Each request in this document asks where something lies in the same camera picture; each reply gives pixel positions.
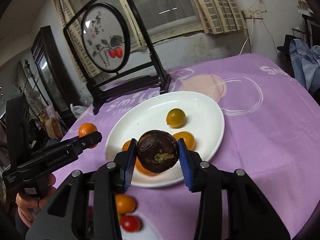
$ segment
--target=dark wooden cabinet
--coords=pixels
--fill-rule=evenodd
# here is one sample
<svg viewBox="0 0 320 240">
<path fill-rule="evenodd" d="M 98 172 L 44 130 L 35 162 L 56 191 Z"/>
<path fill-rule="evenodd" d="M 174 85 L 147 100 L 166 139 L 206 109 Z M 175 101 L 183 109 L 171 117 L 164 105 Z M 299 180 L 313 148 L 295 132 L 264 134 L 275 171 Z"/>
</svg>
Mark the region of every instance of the dark wooden cabinet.
<svg viewBox="0 0 320 240">
<path fill-rule="evenodd" d="M 54 109 L 66 125 L 71 127 L 76 119 L 70 110 L 70 104 L 81 105 L 80 97 L 60 57 L 50 26 L 40 29 L 31 53 Z"/>
</svg>

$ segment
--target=table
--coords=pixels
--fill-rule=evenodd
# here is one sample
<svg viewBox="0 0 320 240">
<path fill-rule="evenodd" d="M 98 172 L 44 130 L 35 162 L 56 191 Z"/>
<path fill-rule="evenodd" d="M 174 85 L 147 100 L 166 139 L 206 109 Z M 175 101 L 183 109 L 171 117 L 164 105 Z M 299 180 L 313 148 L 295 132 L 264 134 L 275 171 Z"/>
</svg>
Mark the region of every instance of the table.
<svg viewBox="0 0 320 240">
<path fill-rule="evenodd" d="M 318 104 L 295 79 L 258 55 L 203 62 L 169 72 L 169 91 L 196 91 L 218 102 L 225 117 L 225 133 L 210 162 L 220 170 L 244 169 L 293 238 L 320 200 Z M 104 104 L 96 116 L 90 106 L 64 139 L 76 136 L 82 123 L 92 122 L 102 133 L 102 142 L 56 171 L 55 186 L 75 169 L 89 172 L 106 163 L 105 144 L 112 127 L 127 111 L 158 94 L 159 89 L 148 89 L 122 96 Z M 183 183 L 159 189 L 130 187 L 127 194 L 139 204 L 136 212 L 147 225 L 148 239 L 193 239 L 200 194 L 190 193 Z M 135 234 L 124 239 L 146 239 Z"/>
</svg>

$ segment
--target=oval frame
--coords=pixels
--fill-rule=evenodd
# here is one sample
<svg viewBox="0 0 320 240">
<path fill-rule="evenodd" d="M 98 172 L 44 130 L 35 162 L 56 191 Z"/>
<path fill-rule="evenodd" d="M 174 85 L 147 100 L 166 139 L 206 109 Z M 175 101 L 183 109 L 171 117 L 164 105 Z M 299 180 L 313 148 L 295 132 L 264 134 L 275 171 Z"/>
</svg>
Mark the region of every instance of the oval frame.
<svg viewBox="0 0 320 240">
<path fill-rule="evenodd" d="M 122 32 L 123 32 L 123 36 L 124 36 L 124 57 L 123 57 L 123 61 L 121 62 L 120 66 L 117 67 L 116 69 L 113 70 L 106 70 L 103 69 L 102 67 L 99 66 L 99 64 L 97 64 L 95 62 L 95 60 L 91 57 L 90 53 L 87 51 L 85 42 L 84 42 L 84 24 L 85 24 L 85 19 L 87 17 L 87 15 L 92 11 L 92 9 L 96 8 L 96 7 L 104 7 L 106 9 L 108 9 L 118 20 L 121 28 L 122 28 Z M 81 39 L 82 39 L 82 43 L 83 43 L 83 47 L 85 49 L 85 52 L 87 53 L 89 59 L 102 71 L 106 72 L 106 73 L 117 73 L 118 71 L 120 71 L 125 64 L 127 64 L 128 59 L 129 59 L 129 55 L 130 55 L 130 47 L 131 47 L 131 43 L 130 43 L 130 34 L 129 34 L 129 29 L 128 26 L 124 20 L 124 17 L 122 16 L 122 14 L 116 9 L 116 7 L 114 7 L 111 4 L 107 4 L 107 3 L 95 3 L 92 6 L 90 6 L 81 21 Z"/>
</svg>

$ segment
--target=blue cloth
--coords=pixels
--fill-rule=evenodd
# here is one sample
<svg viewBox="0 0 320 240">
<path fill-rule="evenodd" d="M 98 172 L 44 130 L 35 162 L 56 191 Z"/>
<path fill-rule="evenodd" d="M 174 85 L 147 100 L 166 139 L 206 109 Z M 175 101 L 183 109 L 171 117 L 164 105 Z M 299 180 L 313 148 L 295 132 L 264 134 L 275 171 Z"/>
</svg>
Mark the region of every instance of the blue cloth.
<svg viewBox="0 0 320 240">
<path fill-rule="evenodd" d="M 295 79 L 306 90 L 316 92 L 320 88 L 320 47 L 309 49 L 305 42 L 295 39 L 289 52 Z"/>
</svg>

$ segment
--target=plastic bag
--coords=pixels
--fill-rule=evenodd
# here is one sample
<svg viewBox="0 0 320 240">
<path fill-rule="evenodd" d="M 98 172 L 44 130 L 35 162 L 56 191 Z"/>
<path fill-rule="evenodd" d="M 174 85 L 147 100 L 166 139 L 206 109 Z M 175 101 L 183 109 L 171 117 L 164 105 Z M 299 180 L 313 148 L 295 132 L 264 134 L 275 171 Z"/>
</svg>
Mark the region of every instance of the plastic bag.
<svg viewBox="0 0 320 240">
<path fill-rule="evenodd" d="M 73 106 L 73 104 L 71 104 L 70 109 L 76 119 L 78 119 L 88 108 L 85 106 Z"/>
</svg>

